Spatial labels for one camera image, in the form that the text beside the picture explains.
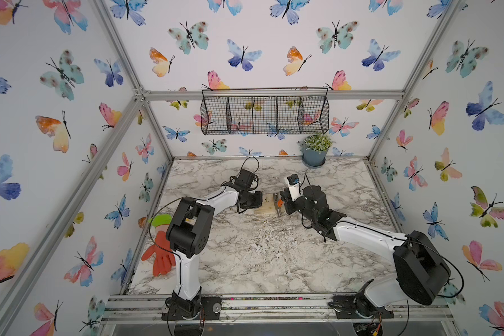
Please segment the wooden board with holes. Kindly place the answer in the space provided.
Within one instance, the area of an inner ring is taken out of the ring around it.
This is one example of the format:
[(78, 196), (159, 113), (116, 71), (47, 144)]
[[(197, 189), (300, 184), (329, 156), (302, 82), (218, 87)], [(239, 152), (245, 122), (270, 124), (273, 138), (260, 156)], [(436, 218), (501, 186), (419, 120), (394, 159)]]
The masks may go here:
[(267, 216), (268, 217), (278, 217), (276, 214), (276, 211), (274, 209), (273, 194), (268, 194), (268, 195), (263, 196), (263, 203), (259, 208), (254, 209), (254, 214), (256, 214), (258, 216), (265, 216), (265, 217), (267, 217)]

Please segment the orange handled claw hammer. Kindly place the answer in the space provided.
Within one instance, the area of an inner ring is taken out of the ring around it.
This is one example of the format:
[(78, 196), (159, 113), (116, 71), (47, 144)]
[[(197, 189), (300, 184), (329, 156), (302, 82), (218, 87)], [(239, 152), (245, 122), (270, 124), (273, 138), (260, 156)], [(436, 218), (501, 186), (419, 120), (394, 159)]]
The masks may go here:
[(284, 201), (281, 199), (280, 194), (273, 194), (274, 209), (278, 217), (282, 216), (282, 207), (284, 206)]

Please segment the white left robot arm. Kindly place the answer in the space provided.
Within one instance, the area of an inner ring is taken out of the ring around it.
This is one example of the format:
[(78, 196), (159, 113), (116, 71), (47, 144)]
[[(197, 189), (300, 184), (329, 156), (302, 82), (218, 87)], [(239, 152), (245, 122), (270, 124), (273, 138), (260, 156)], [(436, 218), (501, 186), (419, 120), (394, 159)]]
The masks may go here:
[(176, 286), (167, 306), (183, 318), (195, 319), (202, 312), (200, 254), (207, 246), (214, 217), (231, 207), (241, 212), (259, 208), (263, 193), (257, 190), (258, 185), (255, 173), (240, 169), (218, 191), (200, 198), (180, 199), (166, 232), (169, 250), (177, 258)]

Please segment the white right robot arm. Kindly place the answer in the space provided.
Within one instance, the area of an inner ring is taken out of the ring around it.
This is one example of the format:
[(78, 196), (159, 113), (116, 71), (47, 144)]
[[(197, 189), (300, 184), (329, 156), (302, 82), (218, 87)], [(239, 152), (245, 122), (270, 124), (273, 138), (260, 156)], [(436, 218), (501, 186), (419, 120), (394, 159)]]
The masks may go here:
[(331, 209), (320, 186), (292, 185), (280, 192), (287, 214), (298, 212), (324, 241), (350, 243), (392, 264), (395, 272), (367, 281), (353, 296), (362, 317), (373, 316), (402, 300), (429, 306), (452, 274), (446, 260), (424, 233), (409, 235), (374, 228)]

